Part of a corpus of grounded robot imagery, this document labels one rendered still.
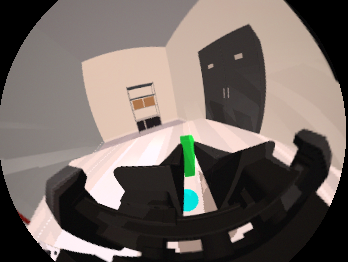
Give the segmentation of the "green rectangular block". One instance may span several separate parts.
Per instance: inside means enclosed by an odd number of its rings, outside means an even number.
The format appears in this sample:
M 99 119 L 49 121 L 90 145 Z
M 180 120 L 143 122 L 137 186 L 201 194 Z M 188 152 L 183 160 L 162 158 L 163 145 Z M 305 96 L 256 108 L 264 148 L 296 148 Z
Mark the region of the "green rectangular block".
M 183 159 L 185 159 L 185 176 L 195 176 L 194 138 L 191 135 L 181 136 Z

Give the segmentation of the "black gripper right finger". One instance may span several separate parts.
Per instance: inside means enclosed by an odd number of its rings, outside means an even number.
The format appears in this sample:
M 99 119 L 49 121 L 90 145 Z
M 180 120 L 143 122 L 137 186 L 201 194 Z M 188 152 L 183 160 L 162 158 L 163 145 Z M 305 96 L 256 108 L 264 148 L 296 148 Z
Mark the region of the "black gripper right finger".
M 258 146 L 244 148 L 234 154 L 194 142 L 195 160 L 206 177 L 209 191 L 213 195 L 217 209 L 228 207 L 228 199 L 238 184 L 239 176 L 242 175 L 243 167 L 255 163 L 256 160 L 267 158 L 275 151 L 274 140 L 260 143 Z

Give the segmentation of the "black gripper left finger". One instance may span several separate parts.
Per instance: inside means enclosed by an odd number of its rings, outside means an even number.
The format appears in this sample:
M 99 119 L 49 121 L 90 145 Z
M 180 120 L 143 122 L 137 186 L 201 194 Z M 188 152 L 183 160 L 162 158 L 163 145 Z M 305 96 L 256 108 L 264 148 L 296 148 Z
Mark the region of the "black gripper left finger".
M 155 166 L 121 166 L 114 168 L 116 180 L 121 187 L 138 189 L 138 191 L 167 191 L 177 207 L 178 215 L 183 216 L 183 200 L 185 200 L 185 159 L 182 144 L 178 144 L 173 152 L 161 164 Z

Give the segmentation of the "cyan circle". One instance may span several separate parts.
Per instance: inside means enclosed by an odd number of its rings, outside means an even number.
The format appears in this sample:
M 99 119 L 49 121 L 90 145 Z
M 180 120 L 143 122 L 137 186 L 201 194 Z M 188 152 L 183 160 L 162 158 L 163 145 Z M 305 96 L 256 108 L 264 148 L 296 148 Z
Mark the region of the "cyan circle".
M 198 195 L 194 192 L 194 189 L 193 191 L 189 188 L 185 189 L 185 200 L 183 200 L 185 205 L 183 205 L 183 211 L 191 211 L 191 209 L 197 207 L 199 203 L 198 200 Z

